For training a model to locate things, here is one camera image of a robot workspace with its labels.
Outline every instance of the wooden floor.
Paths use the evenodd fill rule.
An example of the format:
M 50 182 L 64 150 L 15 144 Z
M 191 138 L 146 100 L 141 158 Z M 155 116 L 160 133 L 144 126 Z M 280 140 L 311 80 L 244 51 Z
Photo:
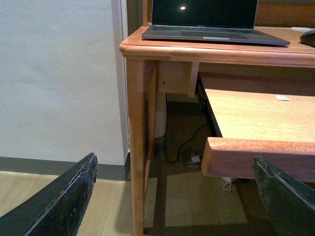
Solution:
M 170 112 L 167 155 L 174 159 L 205 119 Z M 209 135 L 207 128 L 185 146 L 194 149 Z M 152 165 L 146 198 L 147 235 L 157 236 L 272 236 L 276 235 L 260 201 L 255 181 L 236 182 L 232 193 L 219 177 L 204 177 L 199 167 L 170 164 L 162 153 Z M 10 211 L 56 176 L 0 172 L 0 216 Z M 79 236 L 132 235 L 130 181 L 97 179 Z

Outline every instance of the laptop trackpad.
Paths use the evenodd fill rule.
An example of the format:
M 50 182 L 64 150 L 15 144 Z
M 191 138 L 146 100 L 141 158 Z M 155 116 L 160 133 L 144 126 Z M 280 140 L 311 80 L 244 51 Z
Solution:
M 239 33 L 200 32 L 200 31 L 182 31 L 182 36 L 246 39 Z

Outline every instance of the desk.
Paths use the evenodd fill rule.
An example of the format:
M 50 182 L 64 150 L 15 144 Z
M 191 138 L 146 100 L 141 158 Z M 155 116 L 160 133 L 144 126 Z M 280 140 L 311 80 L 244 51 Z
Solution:
M 201 63 L 311 68 L 315 49 L 299 43 L 301 32 L 257 28 L 291 42 L 289 47 L 144 41 L 141 27 L 120 45 L 126 57 L 134 234 L 143 235 L 144 199 L 150 160 L 154 155 L 157 92 L 194 96 Z

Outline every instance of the gray baseboard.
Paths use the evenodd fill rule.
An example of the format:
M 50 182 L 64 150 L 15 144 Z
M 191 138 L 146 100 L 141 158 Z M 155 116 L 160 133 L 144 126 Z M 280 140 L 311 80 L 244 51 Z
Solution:
M 75 162 L 35 160 L 25 158 L 0 157 L 0 171 L 56 175 L 59 176 L 70 169 Z M 96 178 L 117 181 L 130 180 L 130 156 L 124 166 L 99 164 Z

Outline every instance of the white wall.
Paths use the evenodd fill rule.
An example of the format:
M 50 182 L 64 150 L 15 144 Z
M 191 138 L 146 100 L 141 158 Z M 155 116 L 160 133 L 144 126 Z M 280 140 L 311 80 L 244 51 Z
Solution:
M 124 62 L 115 52 L 122 39 L 113 27 L 121 28 L 112 20 L 116 5 L 0 1 L 0 156 L 78 161 L 94 152 L 99 163 L 124 164 L 126 92 Z

